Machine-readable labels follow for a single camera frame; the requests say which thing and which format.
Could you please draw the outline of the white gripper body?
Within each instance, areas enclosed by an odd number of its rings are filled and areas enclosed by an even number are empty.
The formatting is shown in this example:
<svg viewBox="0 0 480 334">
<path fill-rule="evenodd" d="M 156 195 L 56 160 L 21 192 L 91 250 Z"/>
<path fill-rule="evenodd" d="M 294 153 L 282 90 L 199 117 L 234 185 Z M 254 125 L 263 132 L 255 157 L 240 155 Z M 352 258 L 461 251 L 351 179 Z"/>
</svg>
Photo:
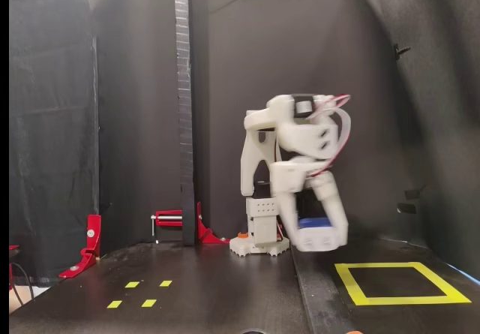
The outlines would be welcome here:
<svg viewBox="0 0 480 334">
<path fill-rule="evenodd" d="M 338 188 L 328 168 L 329 161 L 315 161 L 305 156 L 275 162 L 270 166 L 271 193 L 277 197 L 309 188 L 318 200 L 335 198 L 338 196 Z"/>
</svg>

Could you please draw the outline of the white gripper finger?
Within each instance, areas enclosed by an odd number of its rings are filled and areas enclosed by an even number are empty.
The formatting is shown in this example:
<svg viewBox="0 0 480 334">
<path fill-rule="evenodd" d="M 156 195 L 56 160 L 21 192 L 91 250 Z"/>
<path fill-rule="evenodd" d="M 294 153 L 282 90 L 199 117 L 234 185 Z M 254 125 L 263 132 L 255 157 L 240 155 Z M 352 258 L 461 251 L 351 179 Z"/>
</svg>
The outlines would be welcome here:
<svg viewBox="0 0 480 334">
<path fill-rule="evenodd" d="M 313 191 L 322 203 L 324 211 L 331 224 L 331 234 L 335 239 L 335 246 L 344 246 L 348 238 L 348 220 L 338 193 L 334 178 L 315 178 Z"/>
<path fill-rule="evenodd" d="M 302 247 L 302 237 L 298 226 L 295 195 L 292 193 L 279 193 L 276 195 L 276 201 L 289 240 L 298 250 L 300 250 Z"/>
</svg>

